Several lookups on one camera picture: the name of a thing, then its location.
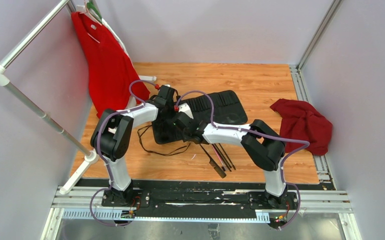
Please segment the black angled brush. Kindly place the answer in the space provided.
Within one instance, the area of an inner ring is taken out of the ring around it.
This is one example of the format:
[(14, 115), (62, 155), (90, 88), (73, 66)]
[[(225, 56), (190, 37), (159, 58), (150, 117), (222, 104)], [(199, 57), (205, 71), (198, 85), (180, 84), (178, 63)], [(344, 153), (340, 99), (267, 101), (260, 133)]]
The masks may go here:
[(213, 144), (212, 146), (215, 148), (216, 152), (220, 156), (220, 158), (221, 158), (225, 168), (228, 169), (231, 172), (232, 171), (231, 166), (229, 165), (227, 159), (225, 158), (225, 156), (222, 153), (222, 151), (220, 150), (220, 148), (216, 144)]

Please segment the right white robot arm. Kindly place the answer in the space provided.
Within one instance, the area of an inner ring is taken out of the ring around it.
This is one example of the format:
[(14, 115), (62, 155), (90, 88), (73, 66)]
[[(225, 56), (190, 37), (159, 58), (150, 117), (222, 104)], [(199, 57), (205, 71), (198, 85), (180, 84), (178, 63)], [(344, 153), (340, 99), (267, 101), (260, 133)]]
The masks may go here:
[(243, 147), (254, 164), (263, 170), (267, 204), (275, 209), (285, 204), (287, 184), (282, 167), (286, 143), (265, 122), (256, 119), (244, 125), (206, 123), (179, 112), (173, 118), (173, 124), (187, 142)]

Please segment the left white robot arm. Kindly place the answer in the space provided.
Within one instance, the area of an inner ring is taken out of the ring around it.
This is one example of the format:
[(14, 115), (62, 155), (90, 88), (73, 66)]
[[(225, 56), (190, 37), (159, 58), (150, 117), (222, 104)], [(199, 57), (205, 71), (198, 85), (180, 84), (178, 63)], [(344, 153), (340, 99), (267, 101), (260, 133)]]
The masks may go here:
[(122, 207), (129, 206), (134, 200), (132, 178), (126, 164), (132, 130), (144, 123), (155, 121), (162, 116), (162, 111), (173, 110), (174, 96), (179, 99), (178, 91), (163, 85), (156, 96), (137, 106), (123, 110), (108, 108), (101, 115), (90, 144), (104, 161), (108, 172), (107, 191)]

